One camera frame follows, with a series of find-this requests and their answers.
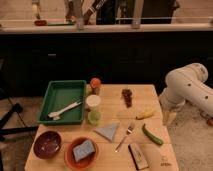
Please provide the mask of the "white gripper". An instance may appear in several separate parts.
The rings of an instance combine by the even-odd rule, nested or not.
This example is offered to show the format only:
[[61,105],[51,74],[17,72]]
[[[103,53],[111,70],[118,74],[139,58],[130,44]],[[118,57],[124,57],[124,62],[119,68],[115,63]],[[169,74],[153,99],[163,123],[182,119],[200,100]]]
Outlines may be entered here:
[[176,112],[180,111],[185,105],[185,101],[172,102],[166,97],[160,97],[159,101],[163,111],[163,125],[166,126],[167,121],[168,121],[168,125],[170,125],[176,118],[176,115],[177,115]]

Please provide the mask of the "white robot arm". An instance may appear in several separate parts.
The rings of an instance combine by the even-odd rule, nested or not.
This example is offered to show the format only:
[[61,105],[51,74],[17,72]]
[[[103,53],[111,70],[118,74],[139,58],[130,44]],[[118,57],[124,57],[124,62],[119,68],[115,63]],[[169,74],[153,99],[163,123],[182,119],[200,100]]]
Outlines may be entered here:
[[208,71],[200,63],[192,63],[167,73],[166,87],[159,95],[165,126],[172,123],[186,101],[205,112],[208,119],[213,119],[213,88],[205,84],[207,79]]

